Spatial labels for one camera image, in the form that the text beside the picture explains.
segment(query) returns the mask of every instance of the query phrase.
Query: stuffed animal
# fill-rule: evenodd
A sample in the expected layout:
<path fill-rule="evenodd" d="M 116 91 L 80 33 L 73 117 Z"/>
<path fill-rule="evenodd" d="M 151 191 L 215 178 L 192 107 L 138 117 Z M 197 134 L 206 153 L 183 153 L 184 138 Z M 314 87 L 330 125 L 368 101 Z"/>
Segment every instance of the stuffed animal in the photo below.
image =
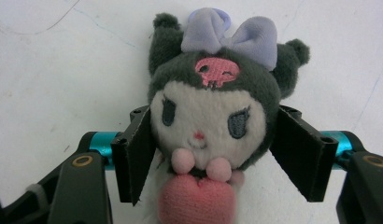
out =
<path fill-rule="evenodd" d="M 163 154 L 154 185 L 158 221 L 235 223 L 243 171 L 269 148 L 279 101 L 292 94 L 309 49 L 298 39 L 277 44 L 264 17 L 226 37 L 230 18 L 215 8 L 194 11 L 184 32 L 166 13 L 153 25 L 149 103 Z"/>

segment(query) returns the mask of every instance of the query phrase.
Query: white table surface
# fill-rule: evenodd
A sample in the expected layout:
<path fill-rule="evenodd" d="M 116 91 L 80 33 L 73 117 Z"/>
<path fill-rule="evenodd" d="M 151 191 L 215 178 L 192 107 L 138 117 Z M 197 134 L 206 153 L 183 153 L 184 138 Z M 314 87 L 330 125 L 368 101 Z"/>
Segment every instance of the white table surface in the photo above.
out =
<path fill-rule="evenodd" d="M 98 1 L 0 0 L 0 200 L 69 157 L 88 131 L 124 131 L 147 104 L 148 53 L 155 14 L 186 25 L 191 12 L 216 7 L 234 31 L 253 16 L 272 19 L 278 42 L 302 39 L 311 61 L 293 96 L 318 130 L 348 130 L 383 155 L 383 0 Z M 138 223 L 143 202 L 119 203 L 107 172 L 115 223 Z M 242 223 L 338 223 L 345 173 L 334 171 L 324 203 L 307 203 L 270 153 L 246 171 Z"/>

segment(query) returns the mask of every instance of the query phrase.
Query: black plush ear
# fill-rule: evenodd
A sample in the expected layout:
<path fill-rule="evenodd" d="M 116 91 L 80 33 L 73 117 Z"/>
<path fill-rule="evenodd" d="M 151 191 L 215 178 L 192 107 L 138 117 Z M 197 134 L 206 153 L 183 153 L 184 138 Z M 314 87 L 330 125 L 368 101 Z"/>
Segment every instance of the black plush ear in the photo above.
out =
<path fill-rule="evenodd" d="M 154 35 L 151 41 L 149 52 L 149 71 L 153 76 L 157 67 L 178 56 L 182 51 L 180 44 L 183 39 L 183 32 L 177 18 L 162 13 L 156 16 L 153 21 Z"/>
<path fill-rule="evenodd" d="M 294 39 L 285 45 L 278 44 L 277 66 L 272 74 L 284 99 L 293 93 L 297 81 L 297 69 L 310 59 L 310 50 L 302 41 Z"/>

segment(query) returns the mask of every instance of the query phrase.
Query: pink heart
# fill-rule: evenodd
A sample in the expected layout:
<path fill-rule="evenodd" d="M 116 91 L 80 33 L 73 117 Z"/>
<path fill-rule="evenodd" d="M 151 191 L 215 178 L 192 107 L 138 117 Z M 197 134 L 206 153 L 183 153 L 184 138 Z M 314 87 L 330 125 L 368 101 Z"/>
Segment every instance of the pink heart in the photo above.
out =
<path fill-rule="evenodd" d="M 231 224 L 235 193 L 227 183 L 191 175 L 176 175 L 159 195 L 159 220 L 163 224 Z"/>

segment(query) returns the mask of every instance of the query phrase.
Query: pink nose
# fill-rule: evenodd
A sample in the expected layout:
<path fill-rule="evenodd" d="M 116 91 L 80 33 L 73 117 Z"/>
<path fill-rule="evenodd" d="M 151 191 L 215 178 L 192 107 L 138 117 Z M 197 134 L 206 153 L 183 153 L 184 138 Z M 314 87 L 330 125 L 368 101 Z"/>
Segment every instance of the pink nose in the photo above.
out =
<path fill-rule="evenodd" d="M 195 132 L 193 137 L 197 140 L 203 140 L 205 138 L 204 134 L 200 131 Z"/>

